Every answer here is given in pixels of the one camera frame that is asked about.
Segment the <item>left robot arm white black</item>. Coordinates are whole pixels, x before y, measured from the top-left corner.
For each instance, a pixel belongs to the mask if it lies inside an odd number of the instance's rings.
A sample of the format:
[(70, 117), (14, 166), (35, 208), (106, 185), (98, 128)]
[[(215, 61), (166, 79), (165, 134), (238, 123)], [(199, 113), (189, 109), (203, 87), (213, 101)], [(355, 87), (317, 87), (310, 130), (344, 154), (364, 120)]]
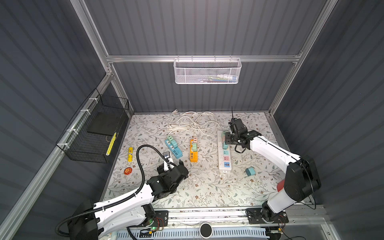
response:
[(151, 225), (156, 217), (152, 203), (175, 193), (182, 181), (188, 178), (189, 171), (182, 161), (175, 164), (158, 149), (148, 145), (170, 168), (146, 180), (140, 161), (140, 151), (145, 147), (139, 146), (136, 152), (142, 176), (137, 189), (104, 202), (83, 202), (72, 216), (56, 225), (55, 233), (71, 240), (99, 240), (123, 227)]

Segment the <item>blue power strip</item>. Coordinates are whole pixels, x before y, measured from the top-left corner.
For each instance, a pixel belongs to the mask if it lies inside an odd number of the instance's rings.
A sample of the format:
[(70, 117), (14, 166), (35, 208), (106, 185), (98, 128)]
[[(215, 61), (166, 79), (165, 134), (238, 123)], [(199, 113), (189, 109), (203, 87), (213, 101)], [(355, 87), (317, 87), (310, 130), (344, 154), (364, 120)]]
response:
[(176, 159), (180, 159), (183, 156), (183, 153), (179, 146), (177, 148), (174, 148), (168, 139), (165, 140), (165, 144), (167, 145), (171, 153), (176, 157)]

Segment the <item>orange power strip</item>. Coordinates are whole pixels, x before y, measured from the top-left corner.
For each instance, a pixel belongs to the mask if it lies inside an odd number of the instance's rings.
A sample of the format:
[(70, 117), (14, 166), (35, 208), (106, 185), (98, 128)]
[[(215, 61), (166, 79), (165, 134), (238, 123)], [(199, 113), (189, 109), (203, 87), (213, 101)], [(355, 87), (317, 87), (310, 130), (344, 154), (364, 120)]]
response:
[(190, 162), (191, 163), (197, 163), (198, 162), (198, 151), (193, 152), (192, 151), (192, 144), (193, 144), (193, 139), (190, 140)]

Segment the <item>white power strip pastel sockets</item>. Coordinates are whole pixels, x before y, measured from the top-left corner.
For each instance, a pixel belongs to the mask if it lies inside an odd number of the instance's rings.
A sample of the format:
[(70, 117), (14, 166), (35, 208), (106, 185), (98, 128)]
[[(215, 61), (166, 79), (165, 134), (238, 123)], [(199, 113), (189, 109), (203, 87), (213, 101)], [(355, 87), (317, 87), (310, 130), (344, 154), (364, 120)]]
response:
[(226, 136), (225, 136), (225, 139), (222, 138), (222, 132), (226, 132), (226, 131), (219, 130), (217, 132), (218, 163), (219, 163), (219, 170), (224, 174), (226, 174), (232, 170), (232, 161), (231, 161), (231, 155), (230, 155), (230, 147), (228, 147), (227, 150), (223, 150), (223, 143), (226, 143)]

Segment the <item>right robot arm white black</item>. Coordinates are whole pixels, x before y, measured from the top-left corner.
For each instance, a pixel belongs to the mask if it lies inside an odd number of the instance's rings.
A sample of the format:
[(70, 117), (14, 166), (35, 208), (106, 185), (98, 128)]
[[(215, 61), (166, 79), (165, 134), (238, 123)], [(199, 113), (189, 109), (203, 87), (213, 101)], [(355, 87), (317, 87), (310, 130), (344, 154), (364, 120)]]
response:
[(260, 215), (266, 223), (281, 223), (285, 210), (300, 203), (321, 188), (316, 163), (309, 156), (291, 153), (267, 140), (257, 131), (249, 131), (241, 119), (232, 117), (225, 143), (261, 154), (279, 167), (285, 178), (278, 184), (278, 193), (262, 204)]

